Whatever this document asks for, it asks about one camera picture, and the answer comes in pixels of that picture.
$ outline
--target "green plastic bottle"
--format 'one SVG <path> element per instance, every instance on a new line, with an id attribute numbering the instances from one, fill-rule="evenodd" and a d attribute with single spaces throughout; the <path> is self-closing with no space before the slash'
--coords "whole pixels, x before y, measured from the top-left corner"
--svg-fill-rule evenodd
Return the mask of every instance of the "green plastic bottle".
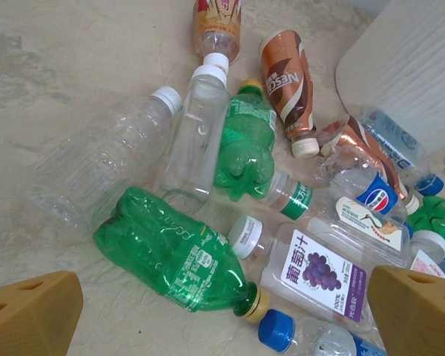
<path id="1" fill-rule="evenodd" d="M 231 308 L 258 322 L 268 310 L 268 295 L 245 280 L 223 235 L 141 188 L 127 189 L 93 238 L 109 260 L 190 312 Z"/>
<path id="2" fill-rule="evenodd" d="M 424 197 L 422 207 L 409 215 L 408 221 L 414 231 L 434 231 L 445 239 L 445 199 Z"/>
<path id="3" fill-rule="evenodd" d="M 225 188 L 231 200 L 245 193 L 257 199 L 267 194 L 274 175 L 276 118 L 262 85 L 244 81 L 229 103 L 214 178 L 214 186 Z"/>

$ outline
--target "blue bottle cap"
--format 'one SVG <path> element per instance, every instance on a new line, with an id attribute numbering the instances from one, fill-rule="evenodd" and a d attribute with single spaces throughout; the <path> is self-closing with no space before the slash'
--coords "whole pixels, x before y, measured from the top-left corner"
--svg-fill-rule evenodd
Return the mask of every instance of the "blue bottle cap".
<path id="1" fill-rule="evenodd" d="M 434 174 L 429 174 L 415 186 L 415 189 L 425 197 L 429 195 L 437 195 L 443 188 L 444 181 Z"/>
<path id="2" fill-rule="evenodd" d="M 294 338 L 294 318 L 270 309 L 259 324 L 259 341 L 276 352 L 286 351 Z"/>
<path id="3" fill-rule="evenodd" d="M 414 229 L 407 222 L 405 222 L 404 225 L 406 226 L 407 230 L 409 230 L 409 237 L 412 239 L 412 236 L 414 236 Z"/>

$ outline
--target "pepsi logo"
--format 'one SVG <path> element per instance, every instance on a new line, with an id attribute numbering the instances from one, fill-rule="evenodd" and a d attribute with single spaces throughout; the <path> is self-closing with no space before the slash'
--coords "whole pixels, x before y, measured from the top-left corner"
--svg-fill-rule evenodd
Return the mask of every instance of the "pepsi logo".
<path id="1" fill-rule="evenodd" d="M 364 204 L 375 211 L 382 211 L 389 204 L 389 195 L 383 189 L 375 189 L 368 195 Z"/>

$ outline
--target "blue label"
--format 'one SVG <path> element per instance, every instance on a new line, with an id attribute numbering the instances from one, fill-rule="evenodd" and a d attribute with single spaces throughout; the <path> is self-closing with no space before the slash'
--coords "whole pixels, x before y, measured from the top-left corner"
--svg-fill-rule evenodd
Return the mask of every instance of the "blue label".
<path id="1" fill-rule="evenodd" d="M 365 129 L 378 141 L 398 171 L 417 164 L 419 143 L 385 113 L 378 110 L 370 115 L 374 125 Z"/>
<path id="2" fill-rule="evenodd" d="M 356 199 L 374 211 L 387 214 L 398 201 L 398 195 L 377 173 L 371 185 Z"/>
<path id="3" fill-rule="evenodd" d="M 352 334 L 356 344 L 356 356 L 387 356 L 387 353 L 370 342 Z"/>

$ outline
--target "grapes illustration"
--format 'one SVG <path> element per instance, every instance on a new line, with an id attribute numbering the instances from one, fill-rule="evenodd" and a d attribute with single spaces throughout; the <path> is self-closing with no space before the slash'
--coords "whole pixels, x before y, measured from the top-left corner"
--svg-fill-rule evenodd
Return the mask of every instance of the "grapes illustration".
<path id="1" fill-rule="evenodd" d="M 334 291 L 341 289 L 341 282 L 337 279 L 335 271 L 326 263 L 326 257 L 317 252 L 308 255 L 305 271 L 302 273 L 303 280 L 309 281 L 310 286 L 321 286 L 322 290 Z"/>

